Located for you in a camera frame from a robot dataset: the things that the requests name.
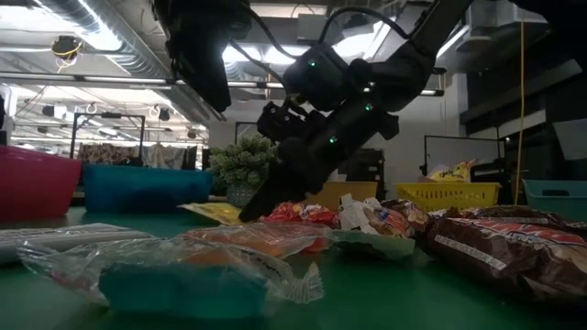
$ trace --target pink bin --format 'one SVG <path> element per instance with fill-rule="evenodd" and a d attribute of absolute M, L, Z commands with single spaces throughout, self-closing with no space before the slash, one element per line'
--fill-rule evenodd
<path fill-rule="evenodd" d="M 0 220 L 65 215 L 82 163 L 0 146 Z"/>

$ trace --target green plant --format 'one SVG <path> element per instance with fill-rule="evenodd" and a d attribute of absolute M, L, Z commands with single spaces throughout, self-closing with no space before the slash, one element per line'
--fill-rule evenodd
<path fill-rule="evenodd" d="M 243 184 L 259 187 L 269 172 L 269 164 L 276 157 L 276 148 L 262 136 L 242 137 L 237 145 L 212 148 L 210 169 L 216 187 Z"/>

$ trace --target green table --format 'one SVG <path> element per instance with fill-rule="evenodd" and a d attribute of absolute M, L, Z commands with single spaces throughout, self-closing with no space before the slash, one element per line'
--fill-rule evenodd
<path fill-rule="evenodd" d="M 174 236 L 213 223 L 194 214 L 126 216 L 85 214 L 73 208 L 55 221 L 27 226 L 102 222 Z M 0 269 L 0 329 L 537 329 L 586 328 L 587 320 L 562 318 L 547 309 L 504 301 L 420 252 L 404 262 L 343 258 L 336 250 L 287 261 L 302 274 L 315 262 L 326 296 L 309 305 L 285 303 L 266 319 L 182 320 L 108 311 L 19 265 Z"/>

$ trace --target yellow package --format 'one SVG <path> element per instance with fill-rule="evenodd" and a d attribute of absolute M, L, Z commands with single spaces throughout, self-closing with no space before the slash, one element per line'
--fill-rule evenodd
<path fill-rule="evenodd" d="M 229 203 L 189 203 L 179 207 L 216 220 L 223 225 L 243 225 L 238 219 L 240 209 Z"/>
<path fill-rule="evenodd" d="M 475 160 L 463 161 L 452 169 L 434 170 L 428 176 L 435 182 L 471 182 L 471 166 Z"/>

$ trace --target teal bin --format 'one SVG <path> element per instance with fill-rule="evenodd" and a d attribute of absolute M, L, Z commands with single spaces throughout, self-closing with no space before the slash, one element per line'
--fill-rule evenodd
<path fill-rule="evenodd" d="M 212 174 L 200 170 L 165 170 L 128 166 L 83 167 L 85 208 L 96 213 L 173 212 L 178 205 L 203 203 Z"/>
<path fill-rule="evenodd" d="M 587 181 L 524 180 L 528 205 L 587 222 Z"/>

